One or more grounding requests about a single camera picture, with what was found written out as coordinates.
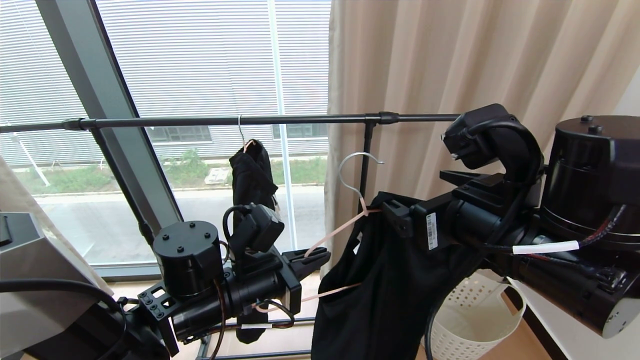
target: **black clothing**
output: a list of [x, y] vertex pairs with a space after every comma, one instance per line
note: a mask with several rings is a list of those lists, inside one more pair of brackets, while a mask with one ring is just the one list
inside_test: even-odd
[[[381, 192], [371, 208], [387, 200], [408, 207], [420, 202]], [[463, 259], [459, 254], [455, 245], [427, 253], [414, 238], [399, 237], [383, 213], [359, 219], [318, 292], [362, 284], [320, 298], [311, 358], [414, 360], [428, 309]]]
[[[254, 144], [238, 152], [229, 159], [233, 169], [234, 205], [262, 204], [275, 210], [277, 203], [274, 194], [278, 186], [273, 183], [269, 154], [262, 143], [253, 140]], [[240, 223], [240, 214], [234, 213], [234, 229]], [[267, 313], [253, 310], [247, 315], [237, 317], [238, 324], [266, 323], [269, 321]], [[236, 337], [242, 343], [249, 344], [257, 341], [265, 329], [236, 329]]]

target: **metal hanger hook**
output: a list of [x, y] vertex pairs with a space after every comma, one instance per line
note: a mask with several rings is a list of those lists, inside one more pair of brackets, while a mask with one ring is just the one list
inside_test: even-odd
[[360, 190], [354, 188], [353, 186], [347, 185], [347, 183], [344, 182], [343, 178], [342, 178], [342, 166], [344, 166], [344, 164], [347, 162], [348, 159], [351, 159], [354, 156], [358, 156], [358, 155], [364, 155], [364, 156], [368, 156], [370, 158], [372, 158], [377, 164], [384, 164], [384, 161], [380, 161], [378, 159], [376, 159], [375, 156], [369, 154], [368, 152], [364, 152], [364, 151], [358, 151], [358, 152], [354, 152], [353, 154], [347, 155], [346, 158], [344, 158], [344, 160], [342, 160], [342, 163], [340, 163], [340, 166], [338, 167], [338, 177], [340, 178], [340, 182], [346, 186], [346, 188], [349, 188], [353, 191], [355, 191], [358, 196], [360, 198], [362, 198], [362, 194], [360, 193]]
[[242, 134], [242, 126], [240, 126], [240, 118], [242, 117], [242, 115], [238, 115], [238, 130], [240, 130], [240, 136], [242, 137], [242, 145], [245, 145], [244, 142], [244, 134]]

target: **bolt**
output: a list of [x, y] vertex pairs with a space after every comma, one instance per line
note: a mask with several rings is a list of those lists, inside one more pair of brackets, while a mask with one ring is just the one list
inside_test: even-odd
[[589, 125], [588, 133], [591, 135], [602, 134], [602, 125]]

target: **white cable label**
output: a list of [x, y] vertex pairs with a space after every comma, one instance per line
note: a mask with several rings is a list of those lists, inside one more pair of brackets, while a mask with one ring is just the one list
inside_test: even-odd
[[240, 329], [270, 329], [272, 327], [270, 323], [244, 323], [240, 325]]
[[429, 250], [438, 247], [438, 224], [436, 223], [436, 213], [427, 215], [427, 239], [429, 241]]
[[559, 243], [514, 246], [513, 253], [516, 255], [545, 254], [548, 252], [578, 250], [579, 248], [580, 248], [580, 245], [578, 244], [578, 242], [575, 240], [572, 240], [572, 241], [562, 241]]

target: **beige curtain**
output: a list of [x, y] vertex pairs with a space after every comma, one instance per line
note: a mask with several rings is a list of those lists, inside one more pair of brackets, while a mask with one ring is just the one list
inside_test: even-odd
[[71, 243], [62, 235], [44, 210], [38, 205], [36, 200], [31, 196], [27, 189], [22, 185], [20, 180], [15, 176], [9, 165], [4, 162], [0, 156], [0, 211], [10, 211], [16, 213], [32, 213], [40, 222], [42, 230], [49, 238], [56, 238], [68, 248], [72, 255], [78, 258], [82, 263], [86, 264], [85, 269], [81, 269], [85, 276], [93, 281], [98, 287], [102, 288], [109, 294], [113, 291], [106, 282], [89, 267], [83, 257], [71, 245]]
[[[330, 113], [460, 113], [503, 104], [550, 150], [554, 125], [610, 113], [640, 64], [640, 1], [336, 0], [330, 30]], [[440, 141], [447, 123], [374, 130], [365, 199], [380, 191], [427, 199], [463, 170]], [[337, 165], [363, 146], [363, 125], [329, 127], [330, 231], [357, 212]], [[495, 172], [499, 165], [480, 169]], [[358, 186], [360, 160], [342, 175]], [[329, 244], [339, 259], [349, 231]]]

